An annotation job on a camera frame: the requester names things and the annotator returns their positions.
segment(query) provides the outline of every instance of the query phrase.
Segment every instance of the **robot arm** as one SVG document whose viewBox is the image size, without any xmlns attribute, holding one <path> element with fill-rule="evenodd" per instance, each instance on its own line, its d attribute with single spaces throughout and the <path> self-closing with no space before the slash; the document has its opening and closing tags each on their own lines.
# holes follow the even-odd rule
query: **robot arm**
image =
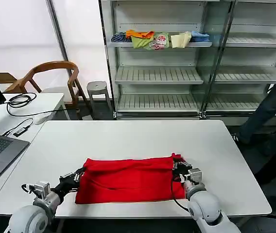
<svg viewBox="0 0 276 233">
<path fill-rule="evenodd" d="M 241 233 L 221 210 L 218 198 L 206 191 L 200 169 L 175 161 L 173 180 L 183 184 L 189 213 L 202 233 Z"/>
<path fill-rule="evenodd" d="M 27 193 L 34 193 L 33 205 L 27 205 L 14 213 L 9 221 L 6 233 L 43 233 L 55 216 L 57 207 L 64 201 L 64 196 L 76 192 L 80 186 L 80 177 L 85 168 L 61 176 L 59 185 L 50 189 L 49 183 L 39 182 L 34 185 L 22 185 Z"/>
<path fill-rule="evenodd" d="M 43 233 L 64 196 L 78 190 L 84 172 L 85 168 L 81 168 L 60 177 L 59 185 L 53 189 L 50 189 L 49 183 L 42 182 L 22 185 L 24 191 L 33 192 L 36 198 L 33 205 L 24 206 L 11 216 L 5 233 Z M 184 160 L 174 161 L 172 173 L 173 181 L 183 184 L 188 212 L 202 233 L 241 233 L 221 210 L 217 197 L 206 191 L 201 182 L 202 172 L 198 168 L 192 168 Z"/>
</svg>

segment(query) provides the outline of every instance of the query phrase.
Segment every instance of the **gray stool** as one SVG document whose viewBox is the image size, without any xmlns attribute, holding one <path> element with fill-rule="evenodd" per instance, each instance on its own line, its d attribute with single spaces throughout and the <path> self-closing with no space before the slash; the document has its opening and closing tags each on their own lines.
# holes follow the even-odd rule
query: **gray stool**
<svg viewBox="0 0 276 233">
<path fill-rule="evenodd" d="M 90 104 L 91 104 L 91 107 L 93 109 L 93 112 L 94 112 L 94 109 L 95 109 L 94 108 L 93 95 L 101 95 L 101 94 L 105 95 L 105 99 L 107 101 L 107 104 L 108 104 L 111 112 L 113 112 L 111 102 L 110 102 L 110 98 L 109 98 L 109 94 L 108 94 L 107 83 L 105 81 L 89 82 L 87 84 L 86 89 L 87 89 L 87 92 L 88 92 L 88 95 L 89 95 Z"/>
</svg>

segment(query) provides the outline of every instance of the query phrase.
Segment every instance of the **folded clothes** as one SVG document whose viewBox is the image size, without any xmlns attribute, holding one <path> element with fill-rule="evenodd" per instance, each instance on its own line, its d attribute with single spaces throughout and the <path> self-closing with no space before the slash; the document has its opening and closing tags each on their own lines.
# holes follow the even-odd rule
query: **folded clothes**
<svg viewBox="0 0 276 233">
<path fill-rule="evenodd" d="M 193 42 L 208 42 L 209 41 L 209 35 L 208 34 L 201 34 L 196 31 L 192 31 L 192 41 Z"/>
<path fill-rule="evenodd" d="M 169 48 L 168 33 L 158 33 L 154 40 L 144 47 L 146 50 L 162 50 Z"/>
<path fill-rule="evenodd" d="M 149 39 L 144 39 L 144 38 L 138 38 L 138 37 L 131 36 L 131 39 L 132 39 L 132 42 L 133 42 L 133 47 L 135 49 L 146 46 L 151 41 L 153 41 L 153 38 L 154 38 L 153 36 L 151 36 Z"/>
<path fill-rule="evenodd" d="M 117 33 L 112 36 L 111 42 L 132 42 L 131 38 L 126 38 L 126 33 Z"/>
<path fill-rule="evenodd" d="M 154 32 L 150 31 L 147 33 L 141 33 L 141 32 L 135 32 L 134 30 L 127 30 L 126 31 L 126 38 L 129 38 L 131 36 L 138 37 L 138 38 L 144 38 L 149 39 L 151 36 L 154 36 Z"/>
<path fill-rule="evenodd" d="M 181 183 L 173 182 L 172 154 L 165 158 L 99 161 L 87 159 L 80 180 L 76 204 L 104 202 L 140 202 L 184 199 Z"/>
<path fill-rule="evenodd" d="M 173 48 L 184 48 L 191 40 L 191 33 L 185 32 L 179 35 L 171 35 Z"/>
</svg>

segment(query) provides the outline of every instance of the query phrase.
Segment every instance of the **metal shelf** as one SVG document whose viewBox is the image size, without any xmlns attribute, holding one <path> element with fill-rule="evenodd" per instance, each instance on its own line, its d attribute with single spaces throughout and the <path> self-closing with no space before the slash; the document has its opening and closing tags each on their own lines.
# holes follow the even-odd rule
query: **metal shelf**
<svg viewBox="0 0 276 233">
<path fill-rule="evenodd" d="M 121 95 L 118 112 L 198 112 L 191 94 Z"/>
<path fill-rule="evenodd" d="M 149 1 L 149 0 L 111 0 L 111 1 Z M 198 1 L 198 0 L 153 0 L 153 1 Z M 200 0 L 200 1 L 220 1 L 220 0 Z"/>
<path fill-rule="evenodd" d="M 194 67 L 119 67 L 117 84 L 202 84 Z"/>
<path fill-rule="evenodd" d="M 190 42 L 186 45 L 186 48 L 193 48 L 193 47 L 199 47 L 199 48 L 209 48 L 211 47 L 211 42 Z M 111 47 L 133 47 L 132 42 L 110 42 L 109 46 Z"/>
<path fill-rule="evenodd" d="M 239 0 L 239 2 L 276 3 L 276 0 Z"/>
<path fill-rule="evenodd" d="M 230 33 L 227 47 L 276 48 L 276 34 Z"/>
<path fill-rule="evenodd" d="M 218 84 L 271 84 L 276 83 L 276 67 L 220 67 L 215 83 Z"/>
<path fill-rule="evenodd" d="M 203 94 L 193 94 L 198 106 L 202 103 Z M 212 93 L 206 111 L 213 112 L 254 112 L 263 101 L 264 94 L 254 93 Z"/>
</svg>

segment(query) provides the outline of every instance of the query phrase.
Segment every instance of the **red towel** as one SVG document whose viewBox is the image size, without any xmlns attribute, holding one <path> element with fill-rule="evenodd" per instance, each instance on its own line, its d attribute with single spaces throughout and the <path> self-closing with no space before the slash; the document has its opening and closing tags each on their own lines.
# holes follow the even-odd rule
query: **red towel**
<svg viewBox="0 0 276 233">
<path fill-rule="evenodd" d="M 171 200 L 173 158 L 99 161 L 87 159 L 76 204 Z M 181 183 L 173 182 L 176 199 L 185 198 Z"/>
</svg>

